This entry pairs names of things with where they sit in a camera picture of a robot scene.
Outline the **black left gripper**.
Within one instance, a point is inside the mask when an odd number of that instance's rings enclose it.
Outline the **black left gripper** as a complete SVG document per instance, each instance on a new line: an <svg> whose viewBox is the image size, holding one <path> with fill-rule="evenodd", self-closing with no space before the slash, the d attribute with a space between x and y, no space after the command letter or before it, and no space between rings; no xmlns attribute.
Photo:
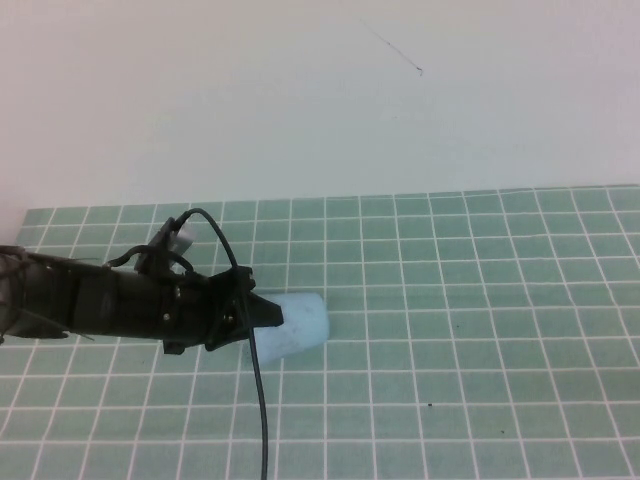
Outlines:
<svg viewBox="0 0 640 480"><path fill-rule="evenodd" d="M247 339L252 329L283 325L281 306L251 293L254 287L249 267L231 267L210 277L182 275L163 309L163 352L181 355L196 346L211 352Z"/></svg>

